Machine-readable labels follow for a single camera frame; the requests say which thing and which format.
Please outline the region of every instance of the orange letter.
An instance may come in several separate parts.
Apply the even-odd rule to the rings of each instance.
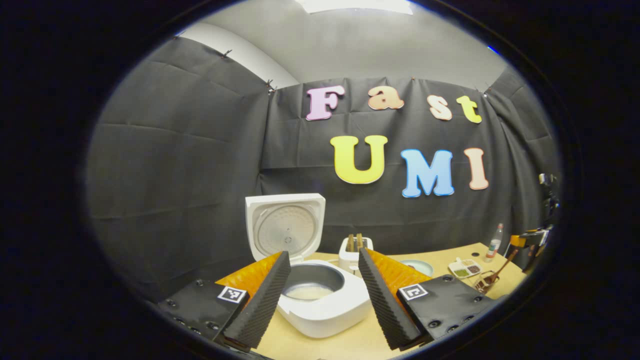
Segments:
[[[465,150],[465,155],[469,158],[471,165],[471,182],[469,187],[473,190],[482,190],[489,187],[489,182],[484,178],[484,166],[482,164],[482,155],[484,151],[477,147]]]
[[[399,109],[404,106],[398,91],[391,86],[376,86],[369,90],[369,96],[369,107],[373,110]]]
[[[447,107],[447,101],[440,96],[437,95],[429,95],[427,96],[427,102],[431,105],[431,113],[436,119],[440,120],[451,120],[453,114],[451,110]]]

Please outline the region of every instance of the pink letter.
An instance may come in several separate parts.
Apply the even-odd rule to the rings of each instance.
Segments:
[[[484,178],[484,166],[482,164],[482,155],[484,151],[477,147],[471,147],[465,150],[465,155],[469,158],[471,165],[471,182],[469,187],[472,190],[482,190],[489,187],[489,182]]]
[[[311,96],[311,110],[307,115],[308,121],[326,120],[331,117],[331,112],[326,110],[328,105],[331,109],[338,106],[338,95],[344,95],[344,88],[341,85],[329,86],[328,88],[311,89],[307,92]]]

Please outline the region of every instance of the ceiling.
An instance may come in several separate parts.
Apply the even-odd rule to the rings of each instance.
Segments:
[[[202,19],[246,39],[300,83],[408,76],[486,90],[507,63],[417,4],[308,14],[295,0],[247,0]]]

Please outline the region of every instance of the spice tray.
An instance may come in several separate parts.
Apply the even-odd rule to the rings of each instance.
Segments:
[[[464,279],[480,274],[482,267],[472,259],[461,260],[460,258],[456,258],[453,263],[449,264],[449,270],[451,270],[451,273],[455,277]]]

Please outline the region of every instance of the screw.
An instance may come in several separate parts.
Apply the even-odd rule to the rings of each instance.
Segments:
[[[217,331],[220,327],[214,322],[207,322],[207,327],[211,330]]]

